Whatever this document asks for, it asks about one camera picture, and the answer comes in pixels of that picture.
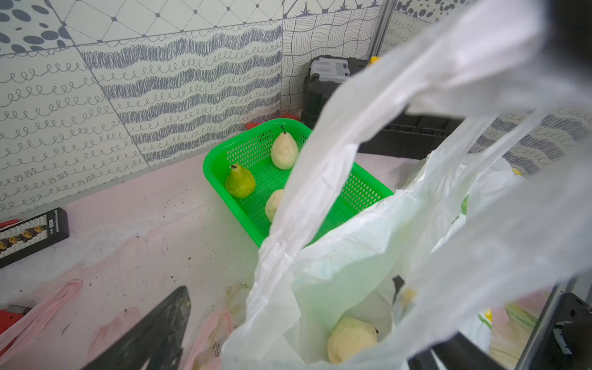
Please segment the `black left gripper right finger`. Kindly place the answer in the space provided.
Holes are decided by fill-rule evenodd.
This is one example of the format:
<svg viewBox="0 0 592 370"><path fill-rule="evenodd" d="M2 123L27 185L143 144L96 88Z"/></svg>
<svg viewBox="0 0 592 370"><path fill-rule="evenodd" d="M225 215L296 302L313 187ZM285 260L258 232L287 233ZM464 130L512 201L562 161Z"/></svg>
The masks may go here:
<svg viewBox="0 0 592 370"><path fill-rule="evenodd" d="M500 364L458 332L446 342L433 345L407 360L411 370L439 369L436 359L447 369L504 370Z"/></svg>

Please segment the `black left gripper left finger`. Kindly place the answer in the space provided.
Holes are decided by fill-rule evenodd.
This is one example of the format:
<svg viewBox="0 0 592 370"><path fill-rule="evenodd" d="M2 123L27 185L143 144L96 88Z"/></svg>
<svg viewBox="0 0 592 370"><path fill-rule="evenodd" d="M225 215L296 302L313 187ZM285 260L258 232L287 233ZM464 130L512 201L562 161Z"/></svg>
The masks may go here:
<svg viewBox="0 0 592 370"><path fill-rule="evenodd" d="M190 313L188 289L180 286L85 368L178 369Z"/></svg>

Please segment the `pale beige pear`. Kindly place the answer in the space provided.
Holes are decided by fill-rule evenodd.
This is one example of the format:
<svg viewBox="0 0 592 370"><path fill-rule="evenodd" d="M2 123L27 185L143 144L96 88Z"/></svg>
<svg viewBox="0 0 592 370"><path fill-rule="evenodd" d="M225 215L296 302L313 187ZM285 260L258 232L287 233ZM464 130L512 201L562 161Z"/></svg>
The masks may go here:
<svg viewBox="0 0 592 370"><path fill-rule="evenodd" d="M277 214L278 208L282 201L283 194L283 189L279 189L273 192L265 205L265 215L271 223L273 222L274 217Z"/></svg>

